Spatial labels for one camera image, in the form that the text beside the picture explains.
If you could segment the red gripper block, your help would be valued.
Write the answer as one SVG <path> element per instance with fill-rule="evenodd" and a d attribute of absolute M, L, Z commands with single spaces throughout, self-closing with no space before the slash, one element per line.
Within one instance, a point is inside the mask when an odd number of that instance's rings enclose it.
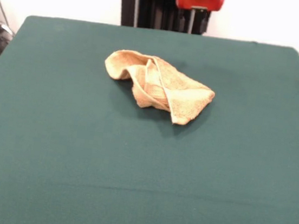
<path fill-rule="evenodd" d="M 205 10 L 200 24 L 200 31 L 206 31 L 207 29 L 208 11 L 219 11 L 223 6 L 224 1 L 225 0 L 175 0 L 178 8 Z M 178 30 L 184 30 L 185 28 L 183 9 L 179 9 Z"/>

